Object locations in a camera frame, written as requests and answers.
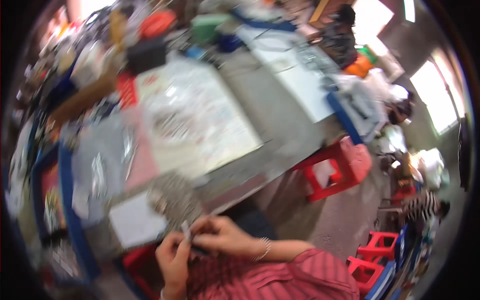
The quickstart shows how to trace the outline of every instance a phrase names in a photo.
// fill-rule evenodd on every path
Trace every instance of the orange container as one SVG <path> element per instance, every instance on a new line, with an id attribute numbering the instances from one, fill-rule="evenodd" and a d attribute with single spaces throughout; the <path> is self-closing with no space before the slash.
<path id="1" fill-rule="evenodd" d="M 368 60 L 368 58 L 364 55 L 358 54 L 357 60 L 353 64 L 346 67 L 343 70 L 343 73 L 365 78 L 371 68 L 373 68 L 373 64 Z"/>
<path id="2" fill-rule="evenodd" d="M 171 10 L 154 12 L 140 24 L 140 38 L 149 39 L 166 33 L 175 24 L 176 19 L 176 14 Z"/>

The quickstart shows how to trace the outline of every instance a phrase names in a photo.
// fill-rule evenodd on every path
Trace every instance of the red plastic stool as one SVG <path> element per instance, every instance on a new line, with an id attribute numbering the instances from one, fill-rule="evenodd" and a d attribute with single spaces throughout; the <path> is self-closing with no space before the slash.
<path id="1" fill-rule="evenodd" d="M 415 189 L 414 186 L 409 186 L 405 189 L 400 189 L 392 196 L 392 198 L 390 198 L 390 203 L 393 205 L 401 204 L 403 199 L 405 199 L 408 196 L 415 195 L 416 193 L 417 193 L 417 190 Z"/>
<path id="2" fill-rule="evenodd" d="M 147 280 L 141 274 L 140 269 L 149 262 L 149 259 L 155 257 L 155 250 L 156 245 L 146 246 L 131 251 L 122 259 L 123 266 L 127 273 L 150 300 L 160 299 L 160 293 L 153 291 Z"/>
<path id="3" fill-rule="evenodd" d="M 336 173 L 330 176 L 333 184 L 322 188 L 315 177 L 313 166 L 327 159 L 336 169 Z M 312 188 L 308 199 L 310 202 L 314 202 L 359 184 L 365 179 L 371 167 L 372 158 L 367 147 L 363 144 L 353 145 L 352 140 L 347 136 L 333 145 L 319 150 L 294 166 L 292 170 L 303 171 Z"/>
<path id="4" fill-rule="evenodd" d="M 372 238 L 365 247 L 359 247 L 357 254 L 363 255 L 363 260 L 371 262 L 375 257 L 387 257 L 389 261 L 395 260 L 395 243 L 398 233 L 370 231 Z M 385 246 L 385 238 L 393 238 L 390 246 Z"/>
<path id="5" fill-rule="evenodd" d="M 352 256 L 348 257 L 347 262 L 349 262 L 348 272 L 353 276 L 355 281 L 357 281 L 360 294 L 368 294 L 378 277 L 380 277 L 384 267 Z"/>

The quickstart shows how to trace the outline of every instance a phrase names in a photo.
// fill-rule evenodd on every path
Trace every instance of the white paper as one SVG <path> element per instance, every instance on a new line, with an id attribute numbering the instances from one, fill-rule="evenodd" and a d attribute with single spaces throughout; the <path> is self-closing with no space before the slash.
<path id="1" fill-rule="evenodd" d="M 113 207 L 108 217 L 123 248 L 154 241 L 167 227 L 167 219 L 148 204 L 147 192 Z"/>
<path id="2" fill-rule="evenodd" d="M 236 32 L 238 37 L 247 44 L 251 53 L 264 65 L 272 69 L 275 77 L 294 96 L 313 123 L 319 122 L 334 112 L 326 100 L 328 92 L 320 87 L 320 79 L 314 72 L 308 70 L 298 59 L 298 53 L 293 48 L 287 51 L 272 51 L 269 48 L 288 49 L 292 40 L 299 36 L 295 33 L 281 30 L 269 30 L 263 38 L 255 39 L 265 30 L 242 25 Z M 275 61 L 287 60 L 294 67 L 278 72 Z"/>

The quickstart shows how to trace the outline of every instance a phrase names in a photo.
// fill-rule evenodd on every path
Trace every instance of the red striped shirt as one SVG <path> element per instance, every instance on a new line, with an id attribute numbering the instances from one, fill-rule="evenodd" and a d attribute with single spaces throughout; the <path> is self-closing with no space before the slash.
<path id="1" fill-rule="evenodd" d="M 344 263 L 316 248 L 290 263 L 254 263 L 232 257 L 205 258 L 190 268 L 193 300 L 357 300 L 355 279 Z"/>

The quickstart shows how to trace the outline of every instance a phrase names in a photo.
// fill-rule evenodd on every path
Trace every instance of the hair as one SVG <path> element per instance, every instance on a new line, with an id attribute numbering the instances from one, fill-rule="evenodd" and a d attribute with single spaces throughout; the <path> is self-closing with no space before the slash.
<path id="1" fill-rule="evenodd" d="M 348 4 L 342 4 L 338 10 L 337 20 L 339 22 L 353 26 L 355 24 L 355 11 Z"/>
<path id="2" fill-rule="evenodd" d="M 450 211 L 450 202 L 440 201 L 440 213 L 445 217 Z"/>
<path id="3" fill-rule="evenodd" d="M 412 91 L 408 91 L 408 100 L 410 100 L 411 102 L 415 102 L 415 93 L 412 92 Z"/>

